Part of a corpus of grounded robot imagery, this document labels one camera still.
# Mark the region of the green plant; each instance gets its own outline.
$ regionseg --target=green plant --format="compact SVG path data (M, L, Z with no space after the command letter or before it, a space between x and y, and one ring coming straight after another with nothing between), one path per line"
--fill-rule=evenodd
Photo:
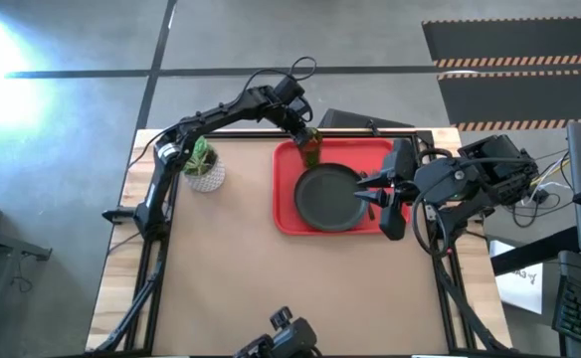
M184 164L184 174L201 176L206 174L215 164L218 156L206 138L199 137L193 147L193 153Z

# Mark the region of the cable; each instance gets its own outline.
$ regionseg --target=cable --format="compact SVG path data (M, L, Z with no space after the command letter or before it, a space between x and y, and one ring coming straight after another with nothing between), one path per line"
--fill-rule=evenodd
M310 348L310 351L312 351L312 353L314 353L315 357L323 357L323 355L321 354L321 351L317 347Z
M151 139L149 139L149 141L147 142L147 144L144 146L144 148L142 149L142 152L140 153L140 155L138 155L137 158L133 159L133 161L131 163L129 163L129 165L127 165L127 170L131 169L131 167L138 162L138 160L140 160L144 154L146 154L147 149L149 149L149 145L151 145L151 143L153 143L154 140L156 140L160 135L168 132L169 130L177 127L178 125L180 125L181 123L175 123L173 125L170 125L168 127L166 127L165 129L162 129L158 134L154 135L153 137L151 137Z
M562 160L564 160L568 156L569 156L569 150L567 150L565 155L562 156ZM569 189L573 190L573 186L571 185L571 183L569 183L569 179L567 179L567 176L565 175L564 170L562 170L562 161L560 161L560 173L562 174L562 179L564 179L565 183L567 183L567 185L569 185Z
M485 235L483 235L483 234L475 233L475 232L473 232L473 231L470 231L470 230L466 230L466 234L469 234L469 235L474 235L474 236L476 236L476 237L478 237L478 238L481 238L481 239L485 239L485 240L487 240L487 236L485 236Z
M289 75L292 75L292 72L294 71L294 67L297 66L298 63L300 63L304 60L312 61L312 69L310 69L310 73L308 75L306 75L304 77L300 77L300 78L295 78L296 81L308 80L312 77L312 75L314 75L315 71L317 71L317 60L311 56L302 56L302 57L298 58L295 62L293 62L292 65L290 65Z
M528 223L526 223L526 224L520 224L520 223L518 222L518 219L516 219L516 207L515 207L515 206L513 206L513 207L511 208L511 218L513 219L513 222L514 222L514 223L515 223L515 224L516 224L516 225L517 225L519 228L522 228L522 229L529 228L529 227L530 227L530 226L531 226L531 225L532 225L532 224L533 224L533 223L536 221L537 215L538 215L538 206L536 205L536 206L534 207L534 209L533 209L533 214L531 215L531 219L529 219L529 222L528 222Z
M28 253L23 253L23 256L19 260L19 263L16 267L17 274L12 277L12 282L10 282L10 284L14 284L14 281L18 280L19 281L19 291L21 291L21 293L27 293L27 292L31 291L32 288L34 288L34 285L32 284L32 282L30 280L28 280L27 278L25 278L23 276L23 272L21 271L21 262L29 256L31 256L31 255Z
M552 206L550 206L548 208L540 208L539 205L538 205L538 203L536 203L536 205L533 208L517 207L515 205L511 207L511 210L509 210L508 208L504 208L504 207L503 208L507 212L511 213L511 218L513 219L513 222L519 228L526 229L526 228L530 227L536 221L536 218L542 216L542 215L538 215L538 210L549 210L549 209L553 209L553 208L556 208L558 206L558 204L560 204L560 200L561 200L560 195L558 195L556 193L549 193L549 195L547 196L547 198L549 198L550 196L555 196L557 200L556 200L556 203L554 205L552 205ZM518 210L518 209L533 209L533 213L531 215L521 215L521 214L516 213L516 210ZM528 218L530 218L530 220L529 220L528 223L521 224L520 222L518 222L517 217L528 217Z
M449 176L454 175L454 172L447 172L445 175L441 176L437 181L435 181L431 186L429 186L425 191L419 193L417 198L414 200L414 204L412 204L412 231L414 233L414 237L417 239L419 246L428 253L428 255L432 256L433 258L442 258L443 256L448 254L448 247L450 246L450 238L448 238L448 233L446 232L445 225L441 222L441 215L439 215L439 209L437 209L434 205L430 207L437 215L437 220L439 220L439 226L441 227L441 231L443 234L443 247L436 253L432 252L432 249L427 246L421 236L421 232L419 231L419 220L417 219L419 215L419 205L423 202L423 198L426 194L428 194L434 187L439 185L442 181L444 181Z
M571 204L573 204L573 202L569 202L569 203L567 203L567 204L565 204L565 205L563 205L563 206L560 206L560 207L558 207L558 208L556 208L556 209L550 210L550 211L548 211L548 212L546 212L546 213L541 213L541 214L538 214L538 215L536 215L536 218L540 218L540 217L543 217L543 216L545 216L545 215L548 215L548 214L551 214L551 213L557 212L558 210L564 209L564 208L568 207L568 206L569 206L569 205L571 205ZM518 214L518 213L516 213L516 216L518 216L518 217L521 217L521 218L531 218L531 217L532 217L532 215L523 215L523 214Z
M534 182L537 183L538 179L540 179L547 172L547 170L551 168L552 165L556 164L556 162L558 161L556 160L555 162L552 162L549 165L547 165L547 167L543 171L541 171L540 174L538 174L538 176L534 180L531 181L531 184L534 184Z
M540 185L542 184L542 182L549 176L551 175L551 171L556 167L556 165L559 165L562 168L562 161L564 160L564 156L562 158L560 158L556 164L553 164L549 170L547 171L547 174L545 174L544 176L542 176L541 178L539 178L540 180L538 181L538 184L536 184L536 187L533 189L533 192L531 192L531 195L529 196L529 201L528 203L531 203L531 200L533 200L533 197L536 195L536 193L538 192L538 189L540 189ZM524 201L520 200L520 203L523 206L526 206L526 204L524 203Z
M557 163L557 161L555 161L555 162L553 162L553 163L549 164L549 167L547 167L547 169L546 169L546 170L544 170L544 171L543 171L543 172L542 172L542 173L541 173L541 174L540 174L540 175L539 175L537 178L535 178L534 180L532 180L532 181L531 181L531 184L532 184L532 185L535 185L535 184L537 184L537 183L540 181L540 179L541 179L543 176L546 178L546 177L549 177L549 176L551 176L551 175L553 175L553 174L555 174L555 173L557 173L557 172L559 172L559 171L562 171L562 169L560 168L560 166L558 166L558 167L554 168L553 170L551 170L549 173L545 174L545 172L546 172L548 169L550 169L550 168L551 168L551 166L552 166L553 164L555 164L555 163ZM564 167L565 167L565 166L567 166L567 165L569 165L569 159L563 160L563 161L562 161L562 167L564 168Z
M540 185L540 189L544 189L544 188L546 188L546 187L548 187L548 186L550 186L550 185L555 185L555 186L557 186L557 187L561 187L561 188L564 188L564 189L567 189L567 190L571 190L571 188L569 188L568 186L566 186L566 185L564 185L564 184L560 184L560 183L558 183L558 182L549 182L549 183L544 183L544 184Z
M450 152L450 150L442 148L428 148L422 150L421 152L419 152L419 154L417 154L417 160L419 161L419 163L421 163L423 161L423 158L433 154L439 154L447 158L452 158L452 153Z
M555 152L553 152L553 153L545 154L545 155L543 155L543 156L541 156L541 157L534 158L533 160L534 160L534 161L542 160L542 159L544 159L544 158L548 158L548 157L550 157L550 156L554 156L554 155L556 155L556 154L560 154L560 153L562 153L562 152L565 152L565 151L568 151L568 150L569 150L569 149L562 149L562 150L558 150L558 151L555 151Z
M109 248L109 251L107 252L107 255L111 255L111 253L112 253L114 250L116 250L116 249L117 249L117 248L119 248L120 246L122 246L122 245L124 245L124 244L128 243L129 241L131 241L131 239L133 239L133 238L137 237L138 235L140 235L140 232L137 232L137 233L135 233L135 234L131 235L130 237L128 237L128 238L126 238L126 239L124 239L123 241L119 242L118 244L116 244L116 245L112 246L111 248Z
M549 207L540 207L539 205L536 205L536 207L538 208L538 210L551 210L551 209L556 208L558 206L558 204L560 204L560 201L562 199L560 197L560 195L558 195L556 193L547 193L547 194L548 194L547 198L549 198L550 196L555 196L556 197L556 204L554 204L552 206L549 206ZM527 206L517 206L517 205L515 205L514 207L516 208L516 210L518 210L518 209L533 210L534 209L534 207L527 207ZM511 209L509 209L509 208L511 208L511 206L505 208L505 210L507 210L507 212L511 213Z
M298 63L304 61L304 60L310 60L312 61L312 69L310 70L310 73L308 73L307 75L300 77L300 78L296 78L295 76L292 75L292 72L294 71L295 66L297 66ZM276 69L259 69L255 72L253 72L249 78L247 79L246 83L244 84L244 87L242 88L242 90L240 91L240 94L238 95L238 97L234 100L234 102L238 102L240 101L240 99L242 99L242 97L244 96L244 94L246 93L246 91L249 89L249 85L251 84L251 82L253 81L253 79L255 77L257 77L258 75L261 75L263 73L274 73L274 74L278 74L278 75L283 75L288 77L289 79L295 81L295 82L300 82L300 81L304 81L304 80L308 80L309 78L312 77L312 75L314 75L315 71L317 70L317 60L311 56L303 56L298 58L294 63L292 63L292 65L290 66L290 69L287 73L285 73L284 71L280 71L280 70L276 70ZM301 100L304 104L307 105L308 107L308 119L302 119L304 122L310 122L312 121L312 107L310 106L310 104L308 104L307 100L302 99ZM174 129L176 127L178 127L179 125L182 124L186 124L189 123L191 121L195 121L197 120L197 118L191 119L191 120L181 120L171 126L168 126L167 128L161 130L158 134L154 135L151 139L149 139L149 141L146 143L146 145L144 146L144 148L142 149L142 152L140 153L140 155L138 155L137 158L133 159L133 161L131 163L129 163L129 165L127 165L127 170L129 170L135 163L137 163L140 158L142 158L144 156L144 154L146 154L147 149L149 148L149 145L151 145L151 143L153 143L154 140L156 140L159 136L161 136L162 134L168 132L171 129Z

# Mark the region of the white paper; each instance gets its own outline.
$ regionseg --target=white paper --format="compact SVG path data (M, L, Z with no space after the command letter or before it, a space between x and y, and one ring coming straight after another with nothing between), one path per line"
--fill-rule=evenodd
M489 243L489 256L495 257L513 249L499 241ZM542 313L542 264L502 274L496 277L500 299L508 304Z

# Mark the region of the orange striped edge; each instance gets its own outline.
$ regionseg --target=orange striped edge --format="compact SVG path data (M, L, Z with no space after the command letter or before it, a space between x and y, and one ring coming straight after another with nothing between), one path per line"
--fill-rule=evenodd
M470 22L505 22L505 21L554 21L554 20L581 20L581 16L564 17L532 17L532 18L507 18L507 19L460 19L460 20L426 20L421 24L444 24L444 23L470 23Z
M567 56L525 56L511 58L477 59L438 59L433 61L438 68L457 67L494 67L494 66L533 66L533 65L572 65L581 64L581 55Z
M442 73L437 75L438 80L444 79L473 79L491 77L545 77L545 76L580 76L581 70L564 71L522 71L522 72L489 72L489 73Z
M570 121L581 122L581 118L465 122L452 127L459 131L556 129L564 128Z

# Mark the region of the red tray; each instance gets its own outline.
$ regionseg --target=red tray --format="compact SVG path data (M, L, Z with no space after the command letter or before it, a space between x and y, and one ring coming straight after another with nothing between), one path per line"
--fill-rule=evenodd
M381 138L325 138L321 144L321 163L339 163L356 172L370 174L381 168L383 157L392 150L392 143ZM375 220L368 215L356 227L343 233L324 233L307 225L294 205L294 186L305 168L299 151L291 141L278 145L273 152L273 218L281 232L288 235L373 234L380 233L381 208L372 205ZM404 205L402 214L410 222L410 210Z

